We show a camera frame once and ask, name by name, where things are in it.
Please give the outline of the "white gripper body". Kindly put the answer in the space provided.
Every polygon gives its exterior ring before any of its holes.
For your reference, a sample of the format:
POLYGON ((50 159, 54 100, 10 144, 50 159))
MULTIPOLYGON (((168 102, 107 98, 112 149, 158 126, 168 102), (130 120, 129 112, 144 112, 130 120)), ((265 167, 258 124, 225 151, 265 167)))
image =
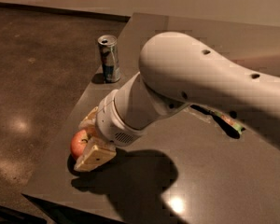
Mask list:
POLYGON ((98 105, 96 130, 104 140, 117 147, 126 147, 142 137, 144 130, 129 127, 118 114, 115 97, 118 90, 112 90, 98 105))

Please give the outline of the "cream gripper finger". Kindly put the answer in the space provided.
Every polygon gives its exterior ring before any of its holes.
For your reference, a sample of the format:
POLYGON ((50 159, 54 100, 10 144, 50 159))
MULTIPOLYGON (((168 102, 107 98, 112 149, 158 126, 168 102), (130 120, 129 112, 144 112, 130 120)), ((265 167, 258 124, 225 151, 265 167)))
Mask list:
POLYGON ((90 172, 111 161, 117 155, 116 147, 100 138, 92 137, 77 159, 74 170, 90 172))
POLYGON ((96 106, 78 125, 80 130, 88 129, 95 125, 98 107, 96 106))

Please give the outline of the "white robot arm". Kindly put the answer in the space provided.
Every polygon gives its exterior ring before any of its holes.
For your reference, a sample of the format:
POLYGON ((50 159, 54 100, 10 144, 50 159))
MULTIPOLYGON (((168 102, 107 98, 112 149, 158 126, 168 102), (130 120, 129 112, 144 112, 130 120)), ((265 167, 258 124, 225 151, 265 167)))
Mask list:
POLYGON ((189 35, 166 32, 143 46, 138 73, 80 123, 73 140, 84 149, 75 170, 105 164, 117 147, 130 145, 147 126, 187 105, 226 114, 280 148, 280 77, 233 63, 189 35))

